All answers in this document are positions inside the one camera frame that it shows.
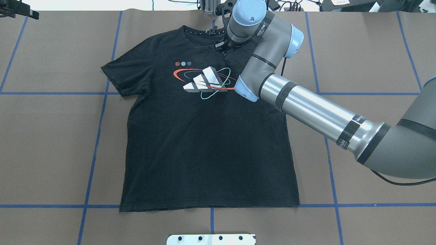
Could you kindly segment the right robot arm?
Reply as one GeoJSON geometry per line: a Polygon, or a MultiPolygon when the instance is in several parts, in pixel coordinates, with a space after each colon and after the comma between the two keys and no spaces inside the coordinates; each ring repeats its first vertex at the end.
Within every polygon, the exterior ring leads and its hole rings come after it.
{"type": "Polygon", "coordinates": [[[260,42],[235,84],[251,102],[263,99],[350,151],[373,172],[405,179],[435,179],[435,77],[394,126],[376,124],[275,73],[283,58],[299,50],[304,34],[267,10],[264,0],[228,0],[222,13],[225,38],[218,51],[260,42]]]}

